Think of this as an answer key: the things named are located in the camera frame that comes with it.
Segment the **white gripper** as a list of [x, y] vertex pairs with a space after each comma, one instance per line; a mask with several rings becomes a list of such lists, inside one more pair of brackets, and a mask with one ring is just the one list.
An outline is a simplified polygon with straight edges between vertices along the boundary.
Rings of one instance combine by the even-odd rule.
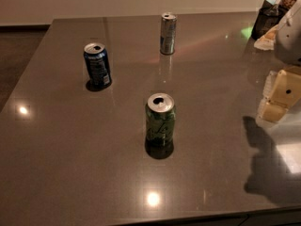
[[[277, 25], [276, 58], [301, 65], [301, 0], [297, 0]], [[261, 100], [261, 118], [278, 122], [301, 99], [301, 68], [292, 66], [266, 77]]]

